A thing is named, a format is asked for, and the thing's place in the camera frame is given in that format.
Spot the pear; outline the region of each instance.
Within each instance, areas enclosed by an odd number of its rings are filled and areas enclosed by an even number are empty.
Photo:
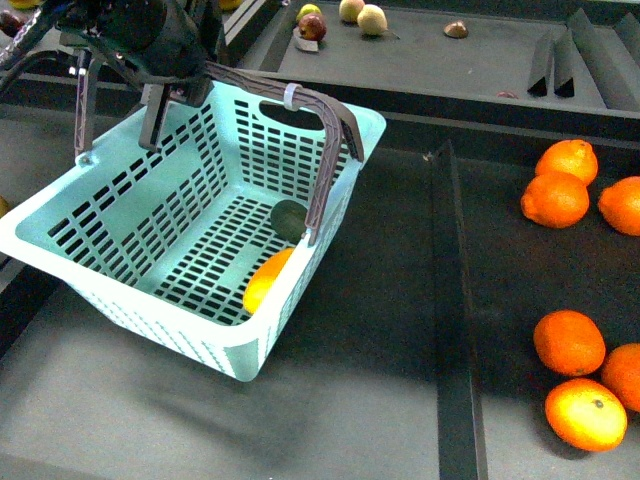
[[[338,7],[338,15],[345,23],[356,23],[363,8],[364,0],[342,0]]]
[[[387,17],[377,5],[365,5],[358,14],[357,22],[365,35],[382,35],[389,30]]]

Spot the black cable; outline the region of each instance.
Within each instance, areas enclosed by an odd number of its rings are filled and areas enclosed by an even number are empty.
[[[5,95],[7,90],[15,83],[15,81],[35,64],[45,60],[51,60],[58,63],[69,63],[71,55],[59,50],[42,50],[40,52],[27,54],[18,61],[6,75],[0,80],[0,99]]]

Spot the red apple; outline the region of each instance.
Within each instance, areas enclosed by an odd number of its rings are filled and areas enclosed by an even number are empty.
[[[298,22],[298,30],[305,40],[319,42],[327,34],[327,22],[320,13],[308,13]]]

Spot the yellow fruit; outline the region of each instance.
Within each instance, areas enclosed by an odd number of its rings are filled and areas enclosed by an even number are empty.
[[[253,315],[258,310],[293,250],[291,247],[276,253],[253,274],[242,297],[242,304],[247,312]]]
[[[618,232],[640,236],[640,177],[627,177],[605,188],[598,210]]]
[[[578,223],[589,210],[589,192],[575,175],[543,173],[527,186],[520,208],[525,217],[539,225],[566,228]]]
[[[364,0],[342,0],[338,7],[340,20],[345,23],[356,23],[358,14],[364,8]]]
[[[544,407],[553,431],[581,450],[612,450],[627,431],[627,412],[620,401],[609,389],[587,378],[574,378],[555,387]]]
[[[536,165],[536,175],[571,173],[589,185],[598,175],[598,159],[585,140],[562,140],[551,145]]]
[[[9,203],[3,197],[0,197],[0,218],[9,213],[9,210],[11,210]]]
[[[322,12],[320,11],[320,7],[318,7],[317,5],[314,5],[313,3],[307,3],[298,12],[298,15],[296,16],[296,23],[298,23],[302,17],[304,17],[305,15],[307,15],[309,13],[320,13],[321,14]]]
[[[220,0],[218,4],[220,5],[220,10],[223,12],[228,12],[230,10],[234,10],[240,6],[243,0]]]
[[[382,35],[388,30],[387,17],[377,5],[365,5],[358,14],[357,22],[365,35]]]
[[[9,5],[17,10],[30,10],[42,3],[42,0],[9,0]]]

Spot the light blue basket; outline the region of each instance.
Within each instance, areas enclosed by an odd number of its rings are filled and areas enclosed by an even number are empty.
[[[363,165],[343,145],[316,243],[295,246],[250,316],[242,295],[251,275],[291,246],[271,229],[271,208],[284,199],[308,206],[325,138],[264,116],[263,100],[214,82],[201,108],[170,105],[157,153],[138,146],[137,112],[0,220],[0,250],[64,280],[117,325],[253,379],[342,222]],[[385,121],[347,107],[369,158]]]

